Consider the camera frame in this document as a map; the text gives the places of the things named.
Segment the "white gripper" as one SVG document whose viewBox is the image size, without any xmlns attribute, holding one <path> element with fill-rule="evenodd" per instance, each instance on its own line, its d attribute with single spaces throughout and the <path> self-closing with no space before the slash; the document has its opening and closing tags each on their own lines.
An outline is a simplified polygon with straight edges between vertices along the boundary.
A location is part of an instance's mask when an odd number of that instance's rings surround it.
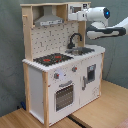
<svg viewBox="0 0 128 128">
<path fill-rule="evenodd" d="M 75 20 L 75 21 L 86 21 L 87 15 L 83 11 L 78 11 L 76 13 L 71 13 L 68 15 L 69 20 Z"/>
</svg>

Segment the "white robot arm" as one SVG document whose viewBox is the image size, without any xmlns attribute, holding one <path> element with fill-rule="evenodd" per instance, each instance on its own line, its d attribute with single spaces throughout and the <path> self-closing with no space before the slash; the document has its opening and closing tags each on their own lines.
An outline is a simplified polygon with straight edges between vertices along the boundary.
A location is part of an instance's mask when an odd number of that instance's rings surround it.
<svg viewBox="0 0 128 128">
<path fill-rule="evenodd" d="M 110 11 L 106 7 L 80 8 L 75 11 L 75 7 L 71 6 L 68 13 L 69 20 L 92 22 L 86 29 L 89 39 L 128 35 L 128 17 L 112 27 L 108 26 L 109 17 Z"/>
</svg>

